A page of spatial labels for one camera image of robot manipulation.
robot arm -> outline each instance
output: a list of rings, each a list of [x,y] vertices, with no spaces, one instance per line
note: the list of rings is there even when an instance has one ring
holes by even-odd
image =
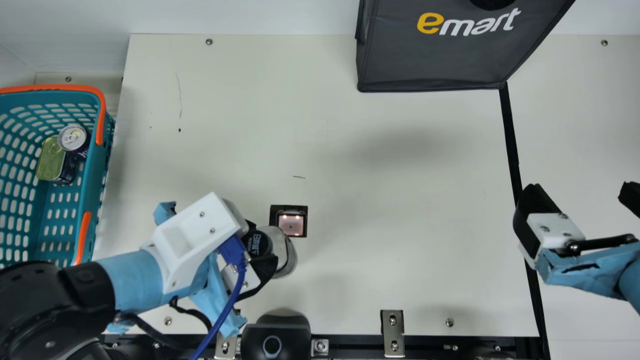
[[[619,200],[640,214],[640,184],[625,183]],[[587,240],[536,184],[527,186],[513,216],[513,229],[529,266],[545,284],[571,286],[626,300],[640,313],[640,242],[632,234]],[[585,250],[599,250],[582,255]]]
[[[126,330],[131,315],[175,298],[191,297],[219,322],[233,302],[257,293],[278,272],[278,256],[252,258],[243,236],[258,232],[271,246],[288,240],[279,229],[250,229],[231,202],[213,193],[178,214],[174,206],[159,205],[158,227],[139,251],[62,270],[41,261],[1,270],[0,359],[58,359],[109,324]],[[234,311],[220,318],[225,337],[246,322]]]

black shopping bag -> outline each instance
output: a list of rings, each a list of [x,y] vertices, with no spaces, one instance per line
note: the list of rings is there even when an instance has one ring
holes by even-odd
[[[500,88],[573,0],[360,0],[358,90]]]

teal plastic basket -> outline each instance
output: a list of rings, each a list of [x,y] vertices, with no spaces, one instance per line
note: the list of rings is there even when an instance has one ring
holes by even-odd
[[[69,124],[92,134],[74,182],[35,175],[43,141]],[[60,268],[91,260],[115,121],[91,86],[0,89],[0,269],[24,261]]]

black cable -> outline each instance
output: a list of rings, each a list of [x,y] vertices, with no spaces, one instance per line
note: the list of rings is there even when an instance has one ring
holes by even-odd
[[[156,330],[153,326],[149,325],[146,321],[142,320],[142,318],[136,314],[125,314],[123,315],[124,319],[132,320],[136,325],[144,332],[149,335],[154,341],[170,348],[174,348],[176,350],[191,350],[194,347],[198,346],[199,341],[194,343],[181,343],[180,341],[174,340],[168,335],[163,334]]]
[[[185,309],[183,307],[178,306],[177,296],[174,296],[171,298],[171,300],[169,300],[169,306],[172,309],[179,312],[180,314],[187,314],[187,315],[191,315],[198,318],[198,320],[200,320],[207,327],[207,331],[211,330],[211,327],[212,327],[211,321],[209,321],[209,318],[207,317],[207,315],[204,315],[203,313],[199,312],[196,309]]]
[[[504,125],[504,139],[507,147],[507,160],[509,162],[509,174],[511,176],[511,189],[513,200],[516,206],[518,198],[522,192],[522,180],[520,178],[520,161],[518,160],[518,146],[516,144],[516,133],[513,127],[513,113],[511,112],[511,99],[509,98],[509,86],[507,83],[499,90],[500,108],[502,110],[502,122]],[[540,335],[540,347],[545,360],[551,360],[549,353],[549,342],[547,339],[547,325],[545,324],[545,311],[542,306],[542,296],[540,294],[540,284],[538,283],[538,273],[524,264],[529,282],[529,294],[533,305],[533,315],[536,318],[538,334]]]

emart logo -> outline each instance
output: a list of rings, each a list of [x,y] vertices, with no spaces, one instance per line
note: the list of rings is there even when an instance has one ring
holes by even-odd
[[[513,30],[513,18],[521,13],[518,8],[515,8],[512,12],[501,15],[497,19],[495,17],[489,17],[479,20],[478,22],[456,19],[445,21],[444,16],[439,13],[423,13],[418,19],[417,26],[418,31],[425,34],[439,33],[440,35],[451,35],[455,37],[458,36],[460,30],[464,27],[463,36],[469,36],[469,34],[480,35],[487,31],[497,31],[501,26],[504,31]]]

